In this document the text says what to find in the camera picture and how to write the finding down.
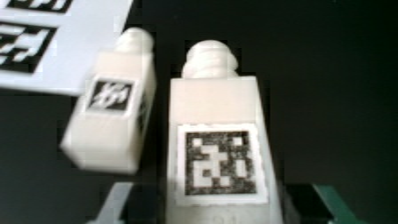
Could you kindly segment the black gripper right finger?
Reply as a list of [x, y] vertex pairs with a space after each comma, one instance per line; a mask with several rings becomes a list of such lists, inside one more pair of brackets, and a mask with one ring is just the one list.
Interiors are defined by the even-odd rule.
[[359, 224], [359, 218], [331, 185], [284, 186], [283, 217], [286, 224]]

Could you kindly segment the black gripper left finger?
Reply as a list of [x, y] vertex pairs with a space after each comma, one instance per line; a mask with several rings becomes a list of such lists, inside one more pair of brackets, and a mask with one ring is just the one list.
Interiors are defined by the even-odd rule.
[[112, 185], [96, 219], [91, 220], [87, 224], [125, 224], [121, 214], [128, 201], [132, 187], [132, 182], [117, 182]]

